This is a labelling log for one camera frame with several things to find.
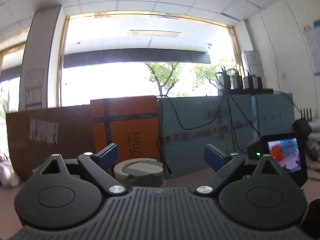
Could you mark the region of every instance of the wall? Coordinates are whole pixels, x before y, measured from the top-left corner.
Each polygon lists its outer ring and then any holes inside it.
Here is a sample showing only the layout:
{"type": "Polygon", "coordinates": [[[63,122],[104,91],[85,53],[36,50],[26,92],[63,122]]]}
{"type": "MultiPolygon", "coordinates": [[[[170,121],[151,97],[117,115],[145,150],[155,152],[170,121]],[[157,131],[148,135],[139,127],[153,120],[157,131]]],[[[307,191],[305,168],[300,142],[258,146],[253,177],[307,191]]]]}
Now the wall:
{"type": "MultiPolygon", "coordinates": [[[[303,26],[320,18],[319,5],[320,0],[280,0],[248,20],[253,44],[262,56],[266,86],[292,92],[296,105],[311,107],[314,116],[320,108],[320,77],[313,76],[303,26]]],[[[235,30],[241,51],[249,50],[245,24],[235,30]]]]}

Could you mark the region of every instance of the orange box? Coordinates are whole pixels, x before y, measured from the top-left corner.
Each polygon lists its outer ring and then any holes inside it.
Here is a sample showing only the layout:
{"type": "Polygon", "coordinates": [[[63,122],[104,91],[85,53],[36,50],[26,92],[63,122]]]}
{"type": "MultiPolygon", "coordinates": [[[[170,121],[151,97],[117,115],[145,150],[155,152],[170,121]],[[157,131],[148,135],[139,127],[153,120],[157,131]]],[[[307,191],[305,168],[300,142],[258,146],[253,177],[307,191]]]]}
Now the orange box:
{"type": "Polygon", "coordinates": [[[134,158],[160,161],[155,96],[96,99],[90,108],[96,152],[115,143],[117,163],[134,158]]]}

